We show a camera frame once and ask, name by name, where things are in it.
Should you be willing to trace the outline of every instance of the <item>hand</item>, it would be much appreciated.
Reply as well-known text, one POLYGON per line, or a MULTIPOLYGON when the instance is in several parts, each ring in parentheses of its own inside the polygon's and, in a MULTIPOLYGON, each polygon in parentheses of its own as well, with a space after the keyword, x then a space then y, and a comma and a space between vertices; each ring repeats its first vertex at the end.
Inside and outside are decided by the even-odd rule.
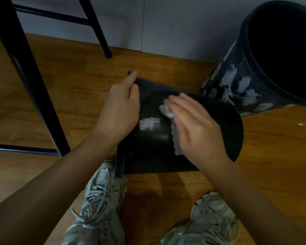
POLYGON ((200 103, 181 93, 169 96, 167 105, 175 114, 180 148, 192 164, 200 170, 204 165, 230 160, 220 126, 200 103))
POLYGON ((116 145, 136 126, 139 119, 137 71, 114 84, 108 93, 94 132, 106 135, 116 145))

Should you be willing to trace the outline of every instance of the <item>stool leg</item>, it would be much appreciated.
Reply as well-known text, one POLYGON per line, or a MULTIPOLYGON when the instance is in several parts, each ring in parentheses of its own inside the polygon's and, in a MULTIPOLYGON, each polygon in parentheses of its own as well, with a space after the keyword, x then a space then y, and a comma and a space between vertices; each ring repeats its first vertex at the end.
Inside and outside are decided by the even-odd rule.
POLYGON ((60 156, 70 151, 65 134, 11 0, 0 0, 0 39, 60 156))
POLYGON ((91 27, 93 28, 96 37, 98 38, 98 41, 100 42, 102 49, 104 51, 106 58, 112 57, 112 52, 109 49, 108 43, 105 40, 104 34, 102 32, 100 23, 98 22, 98 18, 96 17, 96 14, 94 12, 93 6, 91 4, 90 0, 79 0, 79 2, 82 5, 82 8, 87 16, 88 21, 91 24, 91 27))

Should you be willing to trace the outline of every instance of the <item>wood plank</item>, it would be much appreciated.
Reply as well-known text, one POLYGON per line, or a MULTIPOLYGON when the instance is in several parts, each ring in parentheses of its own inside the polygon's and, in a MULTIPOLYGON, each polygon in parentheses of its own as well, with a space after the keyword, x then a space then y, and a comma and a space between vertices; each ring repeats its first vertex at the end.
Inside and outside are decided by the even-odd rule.
MULTIPOLYGON (((198 92, 214 64, 27 35, 62 127, 73 148, 95 126, 104 97, 128 70, 156 82, 198 92)), ((245 117, 244 146, 237 163, 253 183, 306 230, 306 107, 245 117)), ((0 143, 53 148, 0 42, 0 143)), ((57 157, 0 152, 0 201, 37 176, 57 157)), ((188 219, 193 203, 213 189, 200 172, 128 175, 120 211, 127 244, 158 244, 188 219)), ((72 207, 80 210, 83 193, 72 207)), ((60 244, 74 221, 67 211, 47 244, 60 244)), ((254 244, 241 227, 237 244, 254 244)))

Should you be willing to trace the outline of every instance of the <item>black metal frame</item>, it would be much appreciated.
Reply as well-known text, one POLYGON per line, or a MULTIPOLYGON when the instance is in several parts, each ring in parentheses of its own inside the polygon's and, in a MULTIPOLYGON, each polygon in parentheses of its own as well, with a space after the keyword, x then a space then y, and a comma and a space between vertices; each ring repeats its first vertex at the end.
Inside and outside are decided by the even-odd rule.
POLYGON ((79 18, 55 12, 49 12, 21 5, 14 5, 11 0, 0 0, 0 39, 5 46, 35 108, 37 109, 56 149, 34 148, 0 144, 1 151, 64 156, 69 145, 62 130, 57 113, 53 107, 48 91, 37 67, 35 58, 27 42, 16 11, 45 16, 58 20, 89 25, 93 28, 107 58, 112 53, 105 40, 90 0, 79 0, 88 18, 79 18))

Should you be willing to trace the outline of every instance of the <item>wall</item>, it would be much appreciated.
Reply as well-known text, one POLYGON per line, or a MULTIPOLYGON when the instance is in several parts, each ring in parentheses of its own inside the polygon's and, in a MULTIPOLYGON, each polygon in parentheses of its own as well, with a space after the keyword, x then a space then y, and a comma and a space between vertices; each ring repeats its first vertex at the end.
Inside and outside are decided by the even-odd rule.
MULTIPOLYGON (((245 17, 270 0, 91 0, 110 46, 216 62, 245 17)), ((290 0, 306 6, 306 0, 290 0)), ((86 17, 78 0, 13 3, 86 17)), ((25 32, 98 43, 91 27, 19 13, 25 32)))

